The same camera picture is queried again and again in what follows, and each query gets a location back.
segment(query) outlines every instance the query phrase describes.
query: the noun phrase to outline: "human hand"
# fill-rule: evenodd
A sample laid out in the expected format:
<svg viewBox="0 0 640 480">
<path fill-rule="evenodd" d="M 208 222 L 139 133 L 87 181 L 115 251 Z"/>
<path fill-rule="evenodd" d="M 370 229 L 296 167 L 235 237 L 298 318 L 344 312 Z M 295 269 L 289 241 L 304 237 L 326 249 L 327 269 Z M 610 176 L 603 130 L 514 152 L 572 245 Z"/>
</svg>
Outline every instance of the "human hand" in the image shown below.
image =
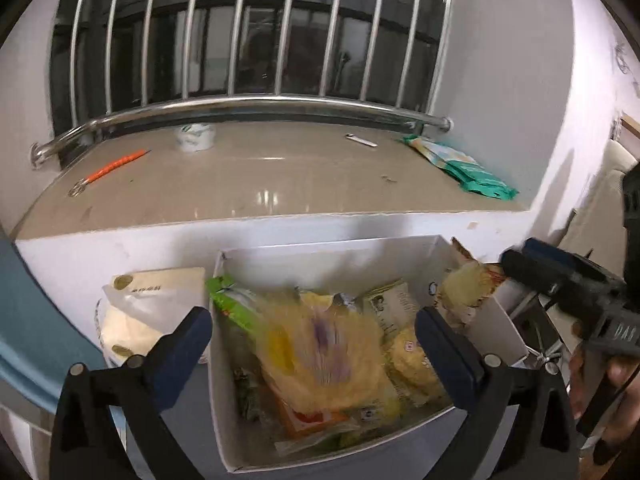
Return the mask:
<svg viewBox="0 0 640 480">
<path fill-rule="evenodd" d="M 636 370 L 638 363 L 638 359 L 623 356 L 613 357 L 607 365 L 609 381 L 617 388 L 621 388 Z M 583 366 L 584 351 L 581 347 L 578 347 L 569 362 L 569 370 L 571 371 L 569 403 L 571 404 L 574 418 L 580 418 L 586 409 Z M 640 374 L 627 387 L 620 406 L 611 417 L 602 434 L 602 440 L 609 447 L 619 447 L 631 436 L 638 420 L 640 420 Z"/>
</svg>

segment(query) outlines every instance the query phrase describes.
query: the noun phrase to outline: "yellow plastic bag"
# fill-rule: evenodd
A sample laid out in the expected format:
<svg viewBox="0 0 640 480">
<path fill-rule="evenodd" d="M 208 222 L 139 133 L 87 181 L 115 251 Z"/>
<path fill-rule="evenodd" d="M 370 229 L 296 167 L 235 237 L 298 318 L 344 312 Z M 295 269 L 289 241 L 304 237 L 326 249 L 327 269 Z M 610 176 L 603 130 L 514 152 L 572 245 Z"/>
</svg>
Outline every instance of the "yellow plastic bag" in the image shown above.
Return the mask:
<svg viewBox="0 0 640 480">
<path fill-rule="evenodd" d="M 286 297 L 260 311 L 256 353 L 272 389 L 293 410 L 335 411 L 375 400 L 384 362 L 372 316 L 322 312 Z"/>
</svg>

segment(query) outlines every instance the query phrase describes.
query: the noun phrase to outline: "orange screwdriver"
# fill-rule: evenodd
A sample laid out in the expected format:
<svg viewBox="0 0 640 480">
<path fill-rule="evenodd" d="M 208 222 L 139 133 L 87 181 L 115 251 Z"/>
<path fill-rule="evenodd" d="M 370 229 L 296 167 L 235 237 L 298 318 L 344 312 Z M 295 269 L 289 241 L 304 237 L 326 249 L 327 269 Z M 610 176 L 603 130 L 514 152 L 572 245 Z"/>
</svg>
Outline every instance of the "orange screwdriver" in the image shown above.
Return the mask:
<svg viewBox="0 0 640 480">
<path fill-rule="evenodd" d="M 111 173 L 111 171 L 116 170 L 116 168 L 119 168 L 120 166 L 124 166 L 125 164 L 129 164 L 130 162 L 133 162 L 137 158 L 140 158 L 141 156 L 146 155 L 150 151 L 151 150 L 140 150 L 139 152 L 131 153 L 131 155 L 123 156 L 118 160 L 114 160 L 113 162 L 110 162 L 101 170 L 96 171 L 95 173 L 91 174 L 87 178 L 83 178 L 82 180 L 79 180 L 78 182 L 76 182 L 75 186 L 73 186 L 69 190 L 69 196 L 79 195 L 84 191 L 85 187 L 87 187 L 92 182 L 95 182 L 100 177 L 105 176 L 107 173 Z"/>
</svg>

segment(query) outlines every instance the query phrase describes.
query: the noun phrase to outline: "blue gripper pad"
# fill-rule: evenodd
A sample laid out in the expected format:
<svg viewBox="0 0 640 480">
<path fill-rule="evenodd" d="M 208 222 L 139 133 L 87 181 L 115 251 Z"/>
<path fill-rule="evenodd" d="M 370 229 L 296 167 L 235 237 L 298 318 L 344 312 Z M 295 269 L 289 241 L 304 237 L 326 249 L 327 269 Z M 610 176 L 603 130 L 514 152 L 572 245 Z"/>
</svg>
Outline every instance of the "blue gripper pad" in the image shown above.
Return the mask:
<svg viewBox="0 0 640 480">
<path fill-rule="evenodd" d="M 415 335 L 453 405 L 461 410 L 471 410 L 478 400 L 484 377 L 476 348 L 466 337 L 453 332 L 432 307 L 425 307 L 416 315 Z"/>
<path fill-rule="evenodd" d="M 208 310 L 195 306 L 173 333 L 162 336 L 143 364 L 146 387 L 158 413 L 178 400 L 191 372 L 211 340 L 213 322 Z"/>
<path fill-rule="evenodd" d="M 544 243 L 536 238 L 529 238 L 524 242 L 522 247 L 522 254 L 527 258 L 533 258 L 543 260 L 556 264 L 556 270 L 571 270 L 575 269 L 574 256 L 571 253 L 567 253 L 562 249 L 558 249 L 553 245 Z"/>
</svg>

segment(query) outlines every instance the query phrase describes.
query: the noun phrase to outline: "screw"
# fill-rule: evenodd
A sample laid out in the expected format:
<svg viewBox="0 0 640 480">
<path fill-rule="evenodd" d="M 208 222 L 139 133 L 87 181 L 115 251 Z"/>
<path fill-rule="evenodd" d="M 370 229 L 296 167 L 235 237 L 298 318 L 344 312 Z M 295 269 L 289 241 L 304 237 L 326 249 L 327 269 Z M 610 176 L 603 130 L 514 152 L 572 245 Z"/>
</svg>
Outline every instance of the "screw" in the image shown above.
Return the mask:
<svg viewBox="0 0 640 480">
<path fill-rule="evenodd" d="M 487 354 L 484 356 L 484 364 L 491 368 L 497 368 L 502 364 L 502 360 L 495 354 Z"/>
<path fill-rule="evenodd" d="M 129 368 L 140 368 L 144 361 L 145 361 L 144 356 L 140 354 L 135 354 L 135 355 L 132 355 L 129 359 L 127 359 L 127 366 Z"/>
<path fill-rule="evenodd" d="M 84 365 L 82 363 L 76 363 L 69 368 L 69 373 L 71 375 L 80 375 L 82 372 L 84 372 Z"/>
<path fill-rule="evenodd" d="M 558 372 L 560 371 L 558 369 L 558 365 L 556 365 L 555 363 L 552 363 L 551 361 L 545 364 L 545 370 L 549 372 L 551 375 L 557 375 Z"/>
</svg>

